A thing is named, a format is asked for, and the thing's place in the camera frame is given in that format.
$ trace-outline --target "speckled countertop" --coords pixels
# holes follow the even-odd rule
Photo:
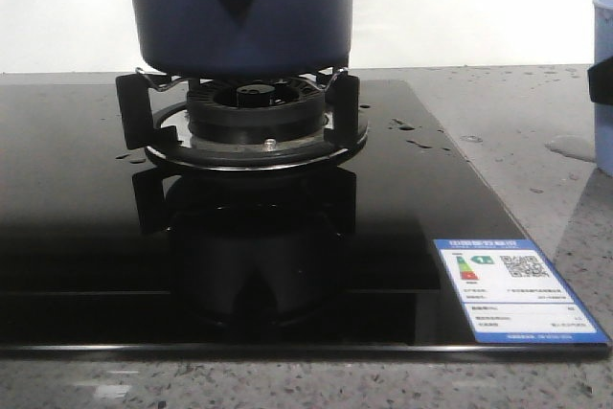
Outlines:
[[[613,333],[613,178],[549,151],[592,143],[585,65],[360,71],[406,80],[604,329]],[[0,84],[32,76],[0,76]],[[113,75],[47,75],[111,82]],[[2,408],[613,408],[613,361],[0,361]]]

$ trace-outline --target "gas stove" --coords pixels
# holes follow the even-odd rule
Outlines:
[[[606,338],[479,339],[436,240],[527,236],[404,82],[361,82],[349,137],[320,103],[297,156],[287,126],[236,129],[237,155],[193,139],[185,112],[212,91],[256,90],[253,108],[324,82],[192,80],[149,99],[147,79],[128,80],[120,102],[140,94],[146,124],[110,82],[1,89],[2,356],[607,356]]]

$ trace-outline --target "water spill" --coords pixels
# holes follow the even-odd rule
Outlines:
[[[473,136],[473,135],[460,136],[460,139],[463,140],[463,141],[466,141],[467,143],[474,143],[474,144],[481,144],[481,143],[483,143],[483,139],[480,138],[479,136]]]
[[[580,136],[564,134],[556,136],[545,144],[551,152],[559,153],[565,157],[575,158],[583,162],[595,162],[594,145]]]
[[[432,148],[432,146],[429,146],[424,143],[420,143],[419,141],[416,141],[415,139],[407,139],[406,142],[410,144],[415,144],[419,148]]]

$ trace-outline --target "water droplet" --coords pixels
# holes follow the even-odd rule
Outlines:
[[[460,139],[468,143],[475,143],[475,144],[483,143],[483,139],[481,139],[479,136],[473,136],[473,135],[460,136]]]
[[[424,143],[420,143],[419,141],[416,141],[414,139],[407,139],[406,142],[410,143],[410,144],[415,144],[416,146],[418,146],[420,148],[432,148],[432,146],[429,146],[429,145],[424,144]]]
[[[556,136],[549,143],[545,144],[545,147],[551,152],[559,153],[565,157],[575,158],[584,162],[596,161],[594,145],[580,136]]]
[[[415,129],[414,126],[412,126],[411,124],[407,124],[401,119],[392,119],[392,122],[390,123],[390,125],[391,125],[389,126],[390,128],[398,128],[398,129],[401,129],[402,131],[412,131]]]

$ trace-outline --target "blue and white label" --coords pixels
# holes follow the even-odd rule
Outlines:
[[[527,239],[436,239],[481,343],[608,343],[572,289]]]

